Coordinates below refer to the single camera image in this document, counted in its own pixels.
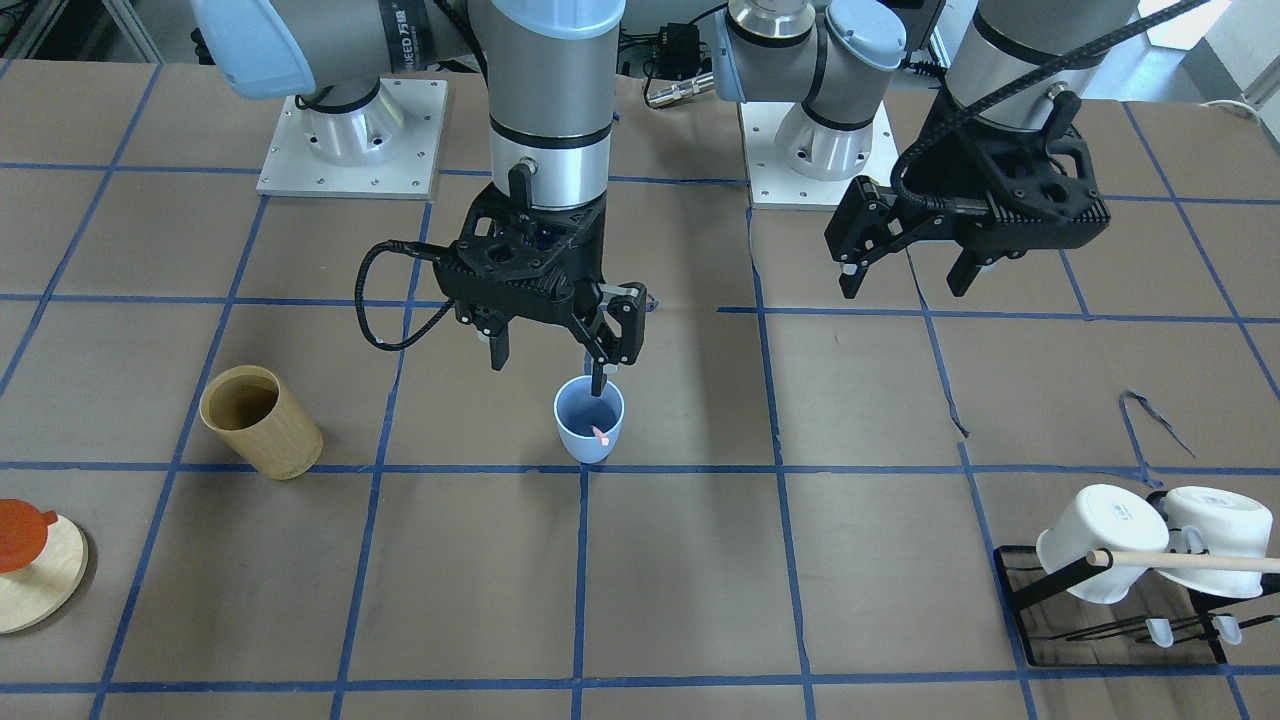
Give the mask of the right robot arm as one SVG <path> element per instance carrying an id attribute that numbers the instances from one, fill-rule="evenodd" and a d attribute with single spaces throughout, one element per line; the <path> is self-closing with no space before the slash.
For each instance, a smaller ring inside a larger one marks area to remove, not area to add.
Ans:
<path id="1" fill-rule="evenodd" d="M 471 56 L 486 87 L 492 178 L 447 246 L 388 240 L 364 256 L 355 313 L 374 347 L 366 278 L 383 255 L 431 264 L 444 310 L 509 357 L 517 318 L 566 328 L 599 380 L 637 361 L 646 287 L 602 270 L 622 1 L 195 1 L 200 37 L 242 97 L 291 97 L 317 120 L 376 109 L 364 152 L 389 146 L 389 77 Z"/>

